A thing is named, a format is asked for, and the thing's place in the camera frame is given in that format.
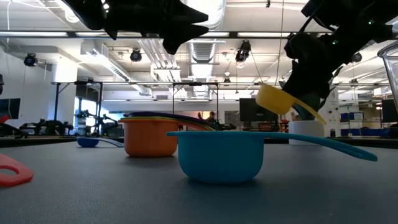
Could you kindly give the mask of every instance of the table surface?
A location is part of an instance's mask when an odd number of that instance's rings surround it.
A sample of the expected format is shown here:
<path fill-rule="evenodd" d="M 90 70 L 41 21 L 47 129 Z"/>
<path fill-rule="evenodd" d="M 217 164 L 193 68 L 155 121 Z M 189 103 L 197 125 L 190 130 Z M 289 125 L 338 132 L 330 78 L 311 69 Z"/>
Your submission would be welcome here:
<path fill-rule="evenodd" d="M 190 180 L 177 154 L 133 159 L 124 149 L 75 142 L 0 149 L 35 172 L 0 188 L 0 223 L 397 223 L 398 150 L 266 145 L 254 181 Z"/>

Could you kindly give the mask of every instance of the computer screen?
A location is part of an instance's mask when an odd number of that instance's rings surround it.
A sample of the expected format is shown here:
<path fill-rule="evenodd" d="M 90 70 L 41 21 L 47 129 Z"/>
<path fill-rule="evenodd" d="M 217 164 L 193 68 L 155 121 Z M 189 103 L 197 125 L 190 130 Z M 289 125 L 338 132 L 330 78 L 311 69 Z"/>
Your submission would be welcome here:
<path fill-rule="evenodd" d="M 398 113 L 394 100 L 382 100 L 381 106 L 382 106 L 383 122 L 385 123 L 398 122 Z"/>
<path fill-rule="evenodd" d="M 4 115 L 10 117 L 10 119 L 18 119 L 19 107 L 21 99 L 1 99 L 0 100 L 0 118 Z"/>
<path fill-rule="evenodd" d="M 243 122 L 248 121 L 277 121 L 278 115 L 259 106 L 256 99 L 239 99 L 240 118 Z"/>

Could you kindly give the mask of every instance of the yellow measuring cup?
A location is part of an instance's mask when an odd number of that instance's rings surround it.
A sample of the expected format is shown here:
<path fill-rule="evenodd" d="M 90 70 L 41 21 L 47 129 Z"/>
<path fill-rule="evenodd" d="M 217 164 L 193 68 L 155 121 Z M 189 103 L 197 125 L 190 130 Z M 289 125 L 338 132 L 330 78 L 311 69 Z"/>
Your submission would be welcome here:
<path fill-rule="evenodd" d="M 261 84 L 259 93 L 256 97 L 256 103 L 263 108 L 279 115 L 286 114 L 290 108 L 296 104 L 308 110 L 320 122 L 326 124 L 326 121 L 309 105 L 306 105 L 301 100 L 293 97 L 285 91 L 279 90 L 267 84 Z"/>

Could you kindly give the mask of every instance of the laboratory room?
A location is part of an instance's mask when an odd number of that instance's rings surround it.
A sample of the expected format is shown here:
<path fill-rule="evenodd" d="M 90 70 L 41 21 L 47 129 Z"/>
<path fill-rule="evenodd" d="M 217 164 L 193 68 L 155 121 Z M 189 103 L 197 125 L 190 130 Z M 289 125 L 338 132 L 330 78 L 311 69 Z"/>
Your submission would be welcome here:
<path fill-rule="evenodd" d="M 0 223 L 397 223 L 398 1 L 0 0 Z"/>

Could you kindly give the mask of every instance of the white container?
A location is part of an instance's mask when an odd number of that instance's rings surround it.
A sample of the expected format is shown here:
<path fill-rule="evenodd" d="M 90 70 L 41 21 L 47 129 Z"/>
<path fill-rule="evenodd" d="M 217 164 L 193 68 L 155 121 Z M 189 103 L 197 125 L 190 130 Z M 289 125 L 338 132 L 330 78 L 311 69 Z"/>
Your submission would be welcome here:
<path fill-rule="evenodd" d="M 306 136 L 324 138 L 323 124 L 319 121 L 291 121 L 289 134 L 303 134 Z M 317 144 L 289 139 L 289 144 L 294 146 L 318 146 Z"/>

